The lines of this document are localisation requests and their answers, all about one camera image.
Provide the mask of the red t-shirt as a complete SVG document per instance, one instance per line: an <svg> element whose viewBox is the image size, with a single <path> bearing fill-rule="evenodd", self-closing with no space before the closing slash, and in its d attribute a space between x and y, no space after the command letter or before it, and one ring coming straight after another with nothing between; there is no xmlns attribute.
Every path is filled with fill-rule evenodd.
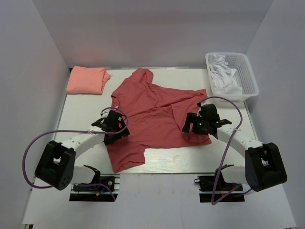
<svg viewBox="0 0 305 229"><path fill-rule="evenodd" d="M112 93L112 106L128 118L130 134L107 145L112 170L119 173L145 163L147 148L180 148L209 145L206 135L183 133L188 113L207 98L205 89L179 90L153 84L153 73L139 68Z"/></svg>

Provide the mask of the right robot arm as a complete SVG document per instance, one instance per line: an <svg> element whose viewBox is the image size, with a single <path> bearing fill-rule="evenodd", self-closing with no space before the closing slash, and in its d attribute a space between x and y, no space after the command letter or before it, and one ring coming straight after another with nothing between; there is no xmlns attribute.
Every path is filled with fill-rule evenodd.
<svg viewBox="0 0 305 229"><path fill-rule="evenodd" d="M236 128L227 119L221 119L213 104L199 105L197 113L188 113L182 128L184 133L212 135L226 143L226 151L233 148L245 160L244 166L220 164L215 171L215 185L227 190L232 183L246 184L253 191L283 184L287 173L274 143L262 143L251 139Z"/></svg>

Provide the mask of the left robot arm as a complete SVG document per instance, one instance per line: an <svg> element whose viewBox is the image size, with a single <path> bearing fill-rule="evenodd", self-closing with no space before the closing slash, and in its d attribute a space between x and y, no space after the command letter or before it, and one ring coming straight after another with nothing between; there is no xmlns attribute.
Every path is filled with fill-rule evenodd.
<svg viewBox="0 0 305 229"><path fill-rule="evenodd" d="M69 184L96 190L100 187L100 171L92 166L76 166L76 159L98 144L108 146L127 137L127 115L120 109L108 107L101 111L101 117L85 131L62 142L50 141L42 153L35 170L35 176L57 190Z"/></svg>

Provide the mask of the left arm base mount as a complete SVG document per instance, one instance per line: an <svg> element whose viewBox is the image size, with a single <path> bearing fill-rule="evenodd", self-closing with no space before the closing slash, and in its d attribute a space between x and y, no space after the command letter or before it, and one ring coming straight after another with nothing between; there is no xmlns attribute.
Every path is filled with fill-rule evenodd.
<svg viewBox="0 0 305 229"><path fill-rule="evenodd" d="M73 185L70 191L71 202L114 202L119 194L120 175L101 175L99 185L85 187Z"/></svg>

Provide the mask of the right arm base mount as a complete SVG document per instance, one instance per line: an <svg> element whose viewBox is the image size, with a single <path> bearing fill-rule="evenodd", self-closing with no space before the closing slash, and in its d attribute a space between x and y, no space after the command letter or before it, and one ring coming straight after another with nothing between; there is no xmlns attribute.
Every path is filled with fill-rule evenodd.
<svg viewBox="0 0 305 229"><path fill-rule="evenodd" d="M203 175L198 176L194 183L198 185L199 188L199 200L200 203L210 203L212 200L212 192L214 187L214 175ZM227 192L231 191L235 187L238 187L230 195L226 196L220 202L245 202L244 190L242 186L236 183L226 183L223 178L219 178L217 187L215 190L214 200L221 198Z"/></svg>

